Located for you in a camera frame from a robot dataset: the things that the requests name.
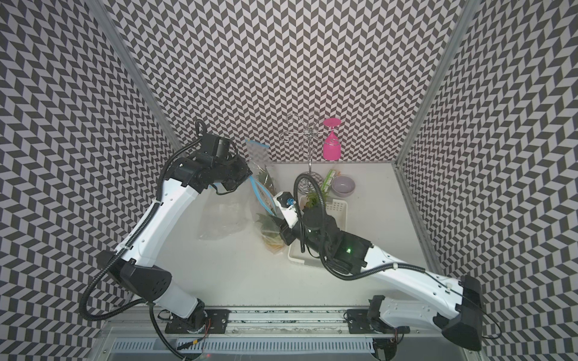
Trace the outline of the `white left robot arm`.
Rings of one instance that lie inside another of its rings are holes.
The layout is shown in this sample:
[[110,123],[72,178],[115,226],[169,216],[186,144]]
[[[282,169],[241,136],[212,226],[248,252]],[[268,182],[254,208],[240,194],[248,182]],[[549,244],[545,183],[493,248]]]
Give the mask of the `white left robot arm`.
[[[156,265],[157,257],[186,208],[204,190],[212,188],[217,195],[225,196],[235,192],[252,172],[230,139],[210,133],[201,120],[196,121],[195,132],[196,138],[166,161],[157,179],[154,200],[135,228],[113,251],[98,255],[99,273],[78,304],[84,320],[108,320],[147,304],[169,311],[188,332],[206,328],[204,302],[183,291],[170,272]],[[91,313],[91,293],[105,276],[138,299],[108,313]]]

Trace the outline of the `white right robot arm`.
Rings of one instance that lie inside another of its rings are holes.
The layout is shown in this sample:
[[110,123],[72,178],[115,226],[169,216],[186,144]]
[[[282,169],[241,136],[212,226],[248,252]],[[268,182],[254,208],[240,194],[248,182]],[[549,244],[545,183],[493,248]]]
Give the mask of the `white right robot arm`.
[[376,295],[367,311],[369,324],[377,332],[416,327],[440,332],[451,343],[480,351],[483,340],[498,340],[503,330],[484,335],[483,321],[492,317],[483,305],[480,281],[470,275],[452,278],[406,263],[360,236],[341,230],[326,211],[319,185],[313,208],[301,208],[291,192],[277,193],[272,201],[280,210],[281,238],[287,244],[298,241],[302,251],[317,253],[322,267],[341,281],[375,278],[408,296],[409,301],[388,300]]

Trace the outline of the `pineapple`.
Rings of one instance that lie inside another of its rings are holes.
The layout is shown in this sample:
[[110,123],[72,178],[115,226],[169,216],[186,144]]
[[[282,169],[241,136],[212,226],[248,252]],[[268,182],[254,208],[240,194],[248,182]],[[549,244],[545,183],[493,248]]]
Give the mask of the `pineapple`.
[[305,196],[303,209],[313,209],[319,207],[319,198],[315,192],[308,193]]
[[285,248],[285,243],[280,236],[280,227],[268,214],[258,214],[255,222],[256,230],[266,249],[277,254]]

